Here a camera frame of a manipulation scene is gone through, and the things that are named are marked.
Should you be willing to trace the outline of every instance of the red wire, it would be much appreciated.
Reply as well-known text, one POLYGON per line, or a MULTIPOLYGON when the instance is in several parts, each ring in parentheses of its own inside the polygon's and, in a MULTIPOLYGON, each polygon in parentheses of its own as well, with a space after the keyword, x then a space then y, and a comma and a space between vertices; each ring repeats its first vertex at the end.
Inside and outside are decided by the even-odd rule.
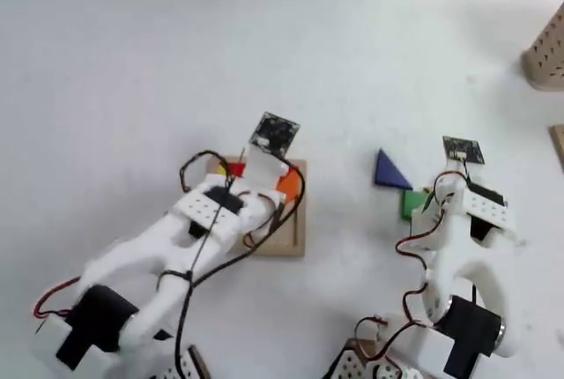
POLYGON ((76 278, 69 279, 66 282, 63 282, 62 284, 59 284, 59 285, 54 286, 53 288, 49 289, 35 303, 35 306, 33 307, 33 317, 35 317, 37 319, 45 319, 50 314, 57 314, 60 317, 66 317, 71 312, 68 309, 41 311, 41 308, 43 307, 43 304, 45 304, 45 302, 51 297, 51 295, 58 293, 59 291, 63 290, 64 288, 66 288, 68 286, 76 284, 79 280, 80 280, 80 277, 77 276, 76 278))

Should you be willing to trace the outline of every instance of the cable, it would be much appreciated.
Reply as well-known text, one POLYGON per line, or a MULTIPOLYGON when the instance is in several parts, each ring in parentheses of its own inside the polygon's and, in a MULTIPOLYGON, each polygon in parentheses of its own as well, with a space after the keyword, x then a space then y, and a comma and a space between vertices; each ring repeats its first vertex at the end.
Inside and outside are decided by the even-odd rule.
POLYGON ((217 152, 214 152, 212 150, 203 150, 202 152, 197 152, 196 154, 194 154, 186 163, 184 163, 181 166, 179 175, 180 175, 180 184, 182 186, 182 191, 189 192, 191 190, 191 187, 186 185, 186 182, 184 181, 184 173, 186 172, 186 169, 188 168, 188 166, 190 166, 196 160, 198 160, 198 159, 200 159, 200 158, 202 158, 206 155, 211 155, 211 156, 215 157, 216 159, 218 159, 219 164, 226 170, 226 188, 227 188, 227 184, 228 184, 230 176, 231 176, 229 174, 229 162, 227 161, 227 159, 225 157, 218 154, 217 152))
MULTIPOLYGON (((226 170, 226 178, 229 174, 228 169, 229 169, 229 167, 227 167, 227 170, 226 170)), ((176 337, 175 337, 175 340, 174 340, 174 366, 176 367, 176 372, 178 373, 178 376, 181 379, 187 379, 186 375, 182 371, 181 345, 182 345, 182 333, 184 331, 184 324, 186 323, 186 315, 188 314, 190 299, 192 298, 192 294, 194 293, 193 272, 194 272, 194 268, 196 267, 197 260, 200 257, 200 255, 202 254, 202 250, 204 249, 204 245, 207 242, 207 239, 209 238, 209 236, 212 232, 213 226, 218 221, 219 212, 221 212, 221 209, 223 209, 225 207, 225 203, 227 201, 227 195, 229 195, 229 191, 231 190, 231 187, 233 186, 233 184, 235 182, 235 178, 233 177, 231 179, 231 181, 226 179, 226 182, 228 182, 228 184, 226 186, 226 192, 223 195, 223 197, 221 198, 221 202, 219 203, 219 208, 215 212, 215 215, 213 216, 213 219, 211 220, 210 228, 206 231, 204 237, 202 238, 202 243, 200 244, 200 247, 197 250, 197 253, 196 253, 196 256, 194 257, 194 261, 192 262, 192 265, 190 266, 189 270, 186 272, 186 274, 184 276, 184 278, 186 280, 188 280, 189 286, 188 286, 188 291, 186 293, 186 296, 184 297, 184 302, 182 303, 182 309, 181 309, 180 316, 179 316, 179 319, 178 319, 178 329, 177 329, 176 337)))
POLYGON ((395 361, 393 361, 390 357, 386 356, 385 359, 389 364, 393 366, 395 370, 397 370, 398 372, 397 379, 402 379, 404 377, 404 372, 402 371, 402 368, 399 367, 398 364, 395 361))
MULTIPOLYGON (((219 156, 217 153, 214 152, 202 152, 199 154, 212 154, 214 156, 218 156, 218 158, 222 158, 222 156, 219 156)), ((213 228, 213 225, 215 224, 217 217, 219 215, 219 212, 221 211, 221 209, 223 208, 223 205, 225 203, 225 201, 222 201, 219 205, 218 210, 216 211, 216 214, 213 218, 213 221, 211 222, 211 226, 208 229, 206 235, 204 238, 202 238, 202 244, 200 245, 200 248, 198 249, 197 255, 194 259, 194 262, 192 263, 191 269, 189 271, 187 271, 185 274, 182 274, 180 272, 169 272, 168 274, 174 274, 175 276, 180 276, 181 278, 185 278, 186 280, 188 280, 189 282, 189 289, 188 292, 186 293, 186 296, 184 298, 184 302, 182 303, 182 309, 181 309, 181 314, 180 314, 180 318, 179 318, 179 322, 178 322, 178 331, 176 333, 176 337, 175 337, 175 341, 174 341, 174 366, 176 368, 176 371, 178 373, 178 376, 181 379, 187 379, 186 375, 182 372, 182 357, 181 357, 181 343, 182 343, 182 332, 184 329, 184 323, 186 321, 186 315, 188 314, 188 309, 189 309, 189 302, 191 299, 191 296, 194 292, 194 289, 198 286, 201 285, 205 280, 209 279, 211 276, 213 276, 214 274, 224 270, 225 268, 241 261, 242 259, 250 256, 251 254, 253 254, 258 248, 260 248, 265 242, 266 240, 268 240, 268 238, 270 238, 282 225, 284 225, 284 223, 286 223, 288 221, 288 219, 290 219, 297 211, 298 206, 301 203, 301 200, 304 197, 305 194, 305 190, 306 190, 306 182, 305 182, 305 178, 303 177, 303 174, 301 173, 301 171, 295 167, 292 163, 290 163, 288 160, 284 159, 282 156, 279 156, 275 153, 271 153, 272 156, 276 157, 278 160, 282 161, 283 163, 285 163, 289 168, 293 169, 296 171, 296 173, 298 174, 298 176, 301 179, 301 192, 298 195, 298 199, 295 203, 295 205, 292 207, 292 209, 286 214, 286 216, 284 216, 282 219, 279 220, 279 222, 276 224, 276 226, 274 226, 271 231, 265 235, 259 242, 256 243, 255 246, 253 246, 251 249, 248 249, 246 252, 232 258, 231 260, 228 260, 227 262, 220 264, 219 266, 215 267, 214 269, 211 269, 210 271, 206 272, 202 277, 200 277, 197 280, 193 280, 193 270, 194 267, 196 265, 197 259, 199 258, 199 255, 205 245, 205 242, 208 238, 208 236, 210 235, 210 231, 213 228)), ((186 167, 192 163, 193 161, 197 160, 198 157, 193 157, 192 159, 189 160, 189 162, 187 162, 184 166, 182 166, 181 168, 181 181, 182 181, 182 189, 184 190, 184 183, 183 183, 183 173, 184 170, 186 169, 186 167)), ((228 175, 229 170, 228 167, 226 169, 226 174, 228 175)), ((233 176, 233 178, 231 178, 231 181, 229 181, 228 179, 226 179, 226 194, 224 195, 223 200, 225 200, 226 195, 229 193, 229 190, 231 189, 231 186, 233 185, 235 181, 235 177, 233 176)))
POLYGON ((466 173, 466 178, 467 182, 472 182, 472 179, 470 179, 470 174, 468 173, 468 167, 466 166, 466 159, 461 159, 462 161, 462 165, 464 166, 464 172, 466 173))
POLYGON ((274 226, 267 235, 265 235, 263 238, 261 238, 256 243, 256 245, 253 248, 248 249, 244 253, 242 253, 238 256, 235 256, 232 259, 227 260, 223 264, 220 264, 219 266, 216 266, 215 268, 206 272, 204 275, 202 275, 200 278, 198 278, 197 280, 194 281, 194 287, 201 285, 204 281, 206 281, 207 279, 209 279, 210 277, 212 277, 216 273, 223 271, 225 268, 227 268, 227 267, 229 267, 229 266, 231 266, 231 265, 233 265, 237 262, 240 262, 241 260, 243 260, 243 259, 249 257, 250 255, 252 255, 255 251, 257 251, 266 242, 266 240, 268 240, 271 236, 273 236, 276 233, 276 231, 278 231, 282 227, 282 225, 284 225, 297 212, 298 207, 301 204, 301 200, 303 200, 303 197, 304 197, 305 192, 306 192, 306 180, 303 177, 303 173, 296 166, 294 166, 291 162, 284 159, 282 156, 279 156, 275 153, 271 153, 271 155, 276 157, 278 160, 282 161, 289 168, 293 169, 296 172, 296 174, 298 174, 298 176, 300 177, 301 191, 300 191, 300 194, 298 195, 298 198, 296 199, 294 206, 288 211, 288 213, 282 219, 280 219, 280 221, 276 224, 276 226, 274 226))
POLYGON ((426 327, 426 326, 425 326, 424 324, 422 324, 422 323, 408 322, 408 323, 404 324, 404 326, 402 326, 401 328, 399 328, 399 329, 390 337, 390 339, 388 339, 388 340, 386 341, 386 344, 383 345, 382 349, 381 349, 378 353, 376 353, 375 355, 370 355, 370 354, 368 354, 368 353, 365 351, 364 347, 362 346, 361 341, 359 340, 358 335, 357 335, 357 330, 358 330, 358 328, 359 328, 359 326, 360 326, 360 324, 361 324, 362 322, 366 322, 366 320, 374 321, 373 319, 374 319, 373 317, 363 317, 362 319, 360 319, 360 320, 356 323, 356 326, 354 327, 354 340, 356 341, 357 346, 358 346, 360 352, 362 353, 362 355, 364 356, 364 358, 367 359, 368 361, 376 361, 376 360, 379 360, 379 359, 381 359, 382 357, 384 357, 384 356, 386 355, 386 352, 388 352, 388 350, 390 349, 391 345, 392 345, 392 344, 394 343, 394 341, 397 339, 397 337, 399 337, 404 331, 407 331, 407 330, 408 330, 409 328, 411 328, 412 326, 419 326, 419 327, 423 327, 423 328, 426 327))
MULTIPOLYGON (((243 192, 239 193, 237 195, 237 197, 246 196, 248 194, 250 194, 250 191, 243 191, 243 192)), ((257 195, 261 198, 264 198, 264 199, 270 201, 270 203, 272 205, 272 212, 271 212, 271 215, 269 216, 269 218, 267 220, 265 220, 260 227, 257 227, 254 231, 251 231, 248 234, 246 234, 245 236, 243 236, 242 243, 248 249, 250 249, 250 248, 252 248, 256 245, 255 239, 253 238, 252 233, 259 231, 262 228, 264 228, 266 225, 268 225, 274 219, 274 216, 276 215, 276 203, 274 203, 274 200, 272 198, 268 197, 266 194, 260 194, 259 193, 257 195)))
POLYGON ((33 317, 35 317, 36 319, 46 319, 48 315, 58 315, 60 317, 66 317, 71 312, 69 309, 41 311, 41 307, 51 297, 51 295, 58 293, 59 291, 63 290, 68 286, 76 284, 79 280, 80 277, 77 276, 76 278, 69 279, 66 282, 63 282, 62 284, 59 284, 49 289, 35 303, 35 306, 33 307, 33 317))
POLYGON ((457 170, 446 170, 446 171, 442 172, 441 174, 439 174, 439 175, 434 179, 434 182, 433 182, 433 197, 434 197, 434 201, 436 201, 438 205, 441 205, 441 203, 439 202, 439 198, 437 197, 437 193, 436 193, 436 190, 437 190, 437 182, 438 182, 439 179, 441 179, 444 175, 458 175, 458 176, 461 176, 461 177, 466 181, 466 183, 468 183, 468 178, 467 178, 462 172, 459 172, 459 171, 457 171, 457 170))
MULTIPOLYGON (((439 175, 435 178, 435 180, 434 180, 433 193, 434 193, 435 199, 436 199, 436 193, 435 193, 436 184, 437 184, 439 178, 441 178, 441 177, 444 176, 444 175, 450 175, 450 174, 461 175, 464 179, 466 179, 466 177, 465 177, 461 172, 458 172, 458 171, 446 171, 446 172, 442 172, 442 173, 439 174, 439 175)), ((399 255, 401 255, 401 256, 408 256, 408 257, 415 258, 415 259, 419 260, 419 261, 421 262, 421 265, 423 266, 423 269, 424 269, 425 271, 427 270, 427 262, 425 261, 425 259, 424 259, 422 256, 420 256, 420 255, 417 254, 417 253, 413 253, 413 252, 410 252, 410 251, 402 250, 400 247, 401 247, 402 245, 406 244, 407 242, 414 242, 414 241, 420 240, 420 239, 422 239, 422 238, 425 238, 426 236, 429 236, 430 234, 433 234, 433 233, 439 228, 439 226, 441 225, 442 220, 443 220, 443 218, 444 218, 444 210, 442 209, 442 207, 444 206, 444 203, 447 201, 447 199, 448 199, 449 197, 452 197, 452 193, 449 193, 449 194, 442 200, 441 203, 439 203, 439 202, 437 201, 437 203, 438 203, 439 206, 441 207, 441 215, 440 215, 439 219, 437 220, 437 222, 435 223, 435 225, 434 225, 430 230, 428 230, 428 231, 426 231, 425 233, 422 233, 422 234, 412 235, 412 225, 410 224, 410 234, 409 234, 409 236, 405 237, 404 239, 402 239, 402 240, 400 240, 400 241, 398 241, 398 242, 396 243, 395 250, 396 250, 396 252, 397 252, 399 255)), ((390 346, 391 346, 391 344, 394 342, 394 340, 395 340, 403 331, 405 331, 405 330, 411 328, 412 326, 419 326, 419 327, 423 327, 423 328, 426 327, 423 323, 421 323, 421 322, 419 322, 419 321, 413 319, 413 315, 412 315, 411 311, 409 310, 409 305, 407 304, 407 299, 408 299, 408 297, 410 297, 410 296, 412 296, 412 295, 423 294, 426 289, 427 289, 427 283, 423 284, 423 286, 422 286, 421 288, 415 289, 415 290, 411 290, 411 291, 407 291, 407 292, 403 295, 403 297, 402 297, 402 307, 403 307, 403 309, 404 309, 404 314, 405 314, 405 317, 407 318, 408 322, 407 322, 402 328, 400 328, 394 335, 392 335, 392 337, 386 342, 386 344, 384 344, 382 350, 381 350, 378 354, 376 354, 375 356, 372 356, 372 357, 369 356, 369 355, 366 353, 366 351, 364 350, 364 348, 362 348, 362 345, 360 344, 359 340, 357 339, 357 330, 358 330, 359 325, 360 325, 362 322, 364 322, 364 321, 366 321, 366 320, 369 320, 369 319, 372 319, 372 318, 370 318, 370 317, 368 317, 368 318, 364 317, 363 319, 360 319, 360 320, 359 320, 359 322, 356 324, 356 326, 355 326, 355 328, 354 328, 354 337, 357 339, 357 342, 359 342, 360 351, 362 352, 362 354, 363 354, 368 360, 379 360, 379 359, 381 359, 381 357, 386 354, 386 352, 388 351, 388 348, 390 348, 390 346)))

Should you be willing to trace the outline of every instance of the perforated wooden panel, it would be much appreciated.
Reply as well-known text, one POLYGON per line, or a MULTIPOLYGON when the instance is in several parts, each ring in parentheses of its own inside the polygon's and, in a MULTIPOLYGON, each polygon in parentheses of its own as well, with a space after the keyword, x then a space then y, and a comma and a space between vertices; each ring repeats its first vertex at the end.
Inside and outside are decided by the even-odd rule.
POLYGON ((564 91, 564 4, 523 55, 527 79, 541 91, 564 91))
POLYGON ((554 147, 560 157, 562 169, 564 169, 564 125, 555 125, 550 128, 550 135, 553 137, 554 147))

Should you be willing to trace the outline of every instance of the wooden tray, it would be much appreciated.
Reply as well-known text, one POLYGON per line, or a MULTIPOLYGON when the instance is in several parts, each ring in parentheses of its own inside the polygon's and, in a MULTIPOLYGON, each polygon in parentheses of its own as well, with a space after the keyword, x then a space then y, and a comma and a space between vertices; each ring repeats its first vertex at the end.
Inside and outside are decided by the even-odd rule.
MULTIPOLYGON (((239 157, 227 157, 228 162, 236 163, 239 157)), ((304 178, 307 175, 307 163, 305 160, 290 160, 303 173, 304 178)), ((219 172, 219 162, 211 159, 207 165, 208 173, 219 172)), ((285 208, 282 216, 291 209, 291 205, 285 208)), ((233 251, 240 252, 246 249, 242 243, 242 237, 235 243, 233 251)), ((271 236, 255 253, 256 256, 274 256, 274 257, 302 257, 306 252, 306 196, 301 200, 298 211, 273 235, 271 236)))

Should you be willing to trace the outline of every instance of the circuit board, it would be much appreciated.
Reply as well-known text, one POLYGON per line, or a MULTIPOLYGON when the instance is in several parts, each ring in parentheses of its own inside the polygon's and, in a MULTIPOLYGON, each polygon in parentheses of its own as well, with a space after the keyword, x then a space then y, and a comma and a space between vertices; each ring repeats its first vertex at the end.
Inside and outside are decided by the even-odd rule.
POLYGON ((249 142, 284 157, 300 125, 265 112, 249 142))
POLYGON ((444 152, 449 160, 465 160, 468 163, 485 164, 478 141, 453 137, 442 137, 444 152))

